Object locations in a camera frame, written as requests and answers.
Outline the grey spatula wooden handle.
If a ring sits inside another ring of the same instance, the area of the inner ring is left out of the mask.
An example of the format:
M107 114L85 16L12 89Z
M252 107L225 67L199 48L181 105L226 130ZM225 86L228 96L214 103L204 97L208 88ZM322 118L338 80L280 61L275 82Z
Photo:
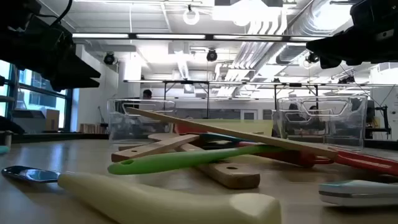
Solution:
M168 150L176 149L179 146L188 144L200 138L199 135L196 134L151 134L150 137L157 140L157 142L124 151L114 152L111 155L111 161L121 162L127 159L160 154Z

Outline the small blue silicone utensil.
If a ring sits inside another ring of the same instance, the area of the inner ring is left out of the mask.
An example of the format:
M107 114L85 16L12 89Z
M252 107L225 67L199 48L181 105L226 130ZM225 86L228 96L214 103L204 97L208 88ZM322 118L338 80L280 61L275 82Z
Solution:
M246 139L241 139L237 138L234 136L228 136L224 134L216 134L216 133L201 133L199 135L201 140L204 140L206 142L210 141L229 141L229 142L243 142L246 141Z

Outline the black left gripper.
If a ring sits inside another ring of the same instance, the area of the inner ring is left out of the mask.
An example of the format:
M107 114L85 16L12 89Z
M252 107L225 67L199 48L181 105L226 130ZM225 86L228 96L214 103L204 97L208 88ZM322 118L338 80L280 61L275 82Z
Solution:
M0 60L27 68L51 80L57 92L74 88L98 88L100 72L73 51L72 33L64 26L47 24L31 15L25 30L0 23Z

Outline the yellow plastic bin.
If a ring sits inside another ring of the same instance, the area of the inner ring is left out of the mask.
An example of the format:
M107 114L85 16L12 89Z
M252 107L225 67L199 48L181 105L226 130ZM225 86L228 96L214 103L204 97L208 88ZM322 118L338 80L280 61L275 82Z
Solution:
M219 128L232 129L235 131L257 133L265 136L272 136L273 122L271 120L247 120L247 119L193 119L194 122L215 126ZM175 124L174 133L207 133L203 128Z

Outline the black overhead light bar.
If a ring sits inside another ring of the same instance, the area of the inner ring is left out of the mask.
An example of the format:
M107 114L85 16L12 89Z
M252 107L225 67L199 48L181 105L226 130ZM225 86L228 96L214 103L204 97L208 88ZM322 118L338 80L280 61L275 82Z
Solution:
M228 42L306 43L328 35L248 35L248 34L177 34L177 33L73 33L74 39L102 40L202 40Z

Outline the wooden spoon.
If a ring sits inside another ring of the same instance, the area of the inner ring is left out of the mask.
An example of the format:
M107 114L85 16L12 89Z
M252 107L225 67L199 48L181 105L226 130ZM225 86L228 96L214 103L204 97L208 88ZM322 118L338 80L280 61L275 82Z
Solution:
M176 138L178 134L151 134L149 139L163 141L170 138ZM177 152L182 151L206 151L192 143L184 144L174 149ZM195 167L196 170L207 175L209 178L218 182L229 189L255 189L259 186L261 176L258 171L247 165L232 162L229 159L216 161L210 164L202 164Z

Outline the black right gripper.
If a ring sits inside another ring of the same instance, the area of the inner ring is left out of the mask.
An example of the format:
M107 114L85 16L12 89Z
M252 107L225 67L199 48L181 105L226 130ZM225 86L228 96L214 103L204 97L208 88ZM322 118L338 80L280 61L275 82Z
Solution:
M351 30L306 43L322 69L341 60L398 62L398 0L361 0L350 9Z

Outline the green silicone spoon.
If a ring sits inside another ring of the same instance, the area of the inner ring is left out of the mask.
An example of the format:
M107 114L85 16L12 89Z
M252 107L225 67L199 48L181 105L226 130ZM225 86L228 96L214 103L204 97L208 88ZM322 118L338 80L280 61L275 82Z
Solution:
M195 167L202 164L223 160L229 157L261 152L285 152L281 147L270 145L252 145L228 149L170 152L127 159L115 162L108 166L107 170L114 175L150 174L168 170Z

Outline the long wooden spatula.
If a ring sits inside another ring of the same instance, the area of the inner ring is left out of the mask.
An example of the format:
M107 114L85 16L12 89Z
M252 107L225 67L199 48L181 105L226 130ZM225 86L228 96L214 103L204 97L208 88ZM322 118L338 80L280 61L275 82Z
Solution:
M271 146L282 147L284 149L291 149L291 150L302 151L302 152L311 152L315 155L327 157L330 159L334 159L338 155L336 150L329 149L328 147L323 146L321 144L304 143L304 142L293 141L293 140L288 140L288 139L281 139L281 138L265 136L265 135L261 135L261 134L254 134L254 133L235 131L232 129L219 128L216 126L210 126L207 124L197 123L190 119L175 118L172 116L167 116L164 114L159 114L159 113L150 112L150 111L144 111L144 110L140 110L140 109L136 109L136 108L131 108L131 111L133 114L145 116L148 118L152 118L154 120L159 120L159 121L174 123L174 124L183 124L183 125L187 125L187 126L192 126L194 128L202 128L202 129L205 129L212 133L224 134L224 135L233 136L233 137L237 137L237 138L241 138L241 139L252 140L254 142L266 143Z

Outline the cardboard box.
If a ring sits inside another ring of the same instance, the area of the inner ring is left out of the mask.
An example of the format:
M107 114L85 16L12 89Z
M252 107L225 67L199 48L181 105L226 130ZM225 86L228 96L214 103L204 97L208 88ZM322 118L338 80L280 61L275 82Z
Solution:
M46 117L45 130L58 131L59 117L60 117L59 110L47 109L45 117Z

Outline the black monitor stand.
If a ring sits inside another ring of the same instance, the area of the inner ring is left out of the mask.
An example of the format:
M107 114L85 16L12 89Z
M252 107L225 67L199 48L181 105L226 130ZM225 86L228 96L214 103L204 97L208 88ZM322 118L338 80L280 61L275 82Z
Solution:
M365 138L372 139L373 133L386 133L387 136L392 133L392 129L389 126L388 121L388 114L387 114L388 107L385 106L378 106L375 107L375 117L372 124L366 124L365 127ZM380 111L382 115L383 127L381 127L380 122L376 121L376 111Z

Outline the black monitor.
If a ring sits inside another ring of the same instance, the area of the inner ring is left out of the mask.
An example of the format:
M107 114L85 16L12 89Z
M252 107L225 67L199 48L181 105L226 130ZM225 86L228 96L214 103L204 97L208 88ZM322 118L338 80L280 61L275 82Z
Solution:
M375 103L373 100L368 100L366 110L366 124L372 124L375 117Z

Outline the clear plastic bin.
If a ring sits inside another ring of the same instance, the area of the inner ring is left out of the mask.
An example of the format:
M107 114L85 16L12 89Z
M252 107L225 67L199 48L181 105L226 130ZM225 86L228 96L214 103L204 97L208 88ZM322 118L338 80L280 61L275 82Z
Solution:
M113 98L108 100L107 109L109 140L113 143L133 142L136 139L146 139L150 134L171 132L171 123L135 114L135 109L167 116L176 115L175 102L168 100Z
M277 136L293 141L348 146L349 149L363 147L366 109L368 99L365 96L297 96L277 100L278 110L273 112ZM287 129L286 114L289 105L298 106L303 121L300 129L290 134ZM318 107L318 117L322 123L319 130L310 129L311 106Z

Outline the red silicone spoon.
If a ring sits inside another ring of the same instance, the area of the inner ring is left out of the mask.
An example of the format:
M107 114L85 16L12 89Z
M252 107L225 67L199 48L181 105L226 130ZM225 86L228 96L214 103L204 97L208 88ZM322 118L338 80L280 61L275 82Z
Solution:
M398 177L398 162L390 159L370 156L367 154L359 154L346 150L337 150L337 155L334 158L334 161L346 166Z

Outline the cream-handled dark-bladed utensil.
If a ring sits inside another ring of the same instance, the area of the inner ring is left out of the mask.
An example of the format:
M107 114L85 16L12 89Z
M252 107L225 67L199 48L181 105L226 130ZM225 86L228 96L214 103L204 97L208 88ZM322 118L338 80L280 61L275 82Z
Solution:
M203 195L105 175L10 166L10 179L57 185L119 224L282 224L280 202L258 193Z

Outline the silver ventilation duct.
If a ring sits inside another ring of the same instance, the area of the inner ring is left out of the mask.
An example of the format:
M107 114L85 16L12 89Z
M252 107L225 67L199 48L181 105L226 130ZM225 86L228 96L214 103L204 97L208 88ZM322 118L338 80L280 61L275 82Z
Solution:
M331 35L351 19L350 4L330 3L339 0L314 0L287 31L288 35ZM276 63L287 65L306 52L305 45L285 44Z

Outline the window with dark frame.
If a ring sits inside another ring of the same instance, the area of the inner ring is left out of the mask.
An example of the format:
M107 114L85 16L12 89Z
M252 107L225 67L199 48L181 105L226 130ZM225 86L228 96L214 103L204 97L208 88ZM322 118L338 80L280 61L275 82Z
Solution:
M0 96L12 102L0 102L0 116L12 117L12 111L58 111L58 127L70 130L72 117L72 91L57 92L41 74L29 69L20 70L15 65L0 60Z

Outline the black workstation frame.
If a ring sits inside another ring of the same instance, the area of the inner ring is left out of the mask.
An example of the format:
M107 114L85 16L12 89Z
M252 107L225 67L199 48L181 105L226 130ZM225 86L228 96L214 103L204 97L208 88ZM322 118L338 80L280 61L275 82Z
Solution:
M311 83L274 83L274 109L278 110L278 104L277 104L277 87L281 86L283 89L290 87L290 88L300 88L300 87L306 87L310 93L313 93L315 96L318 96L318 90L320 84L311 84Z
M210 117L210 82L201 80L124 80L125 83L161 83L164 86L163 100L167 99L167 92L171 90L176 84L181 85L206 85L207 89L204 88L206 98L202 97L199 100L206 100L206 117Z

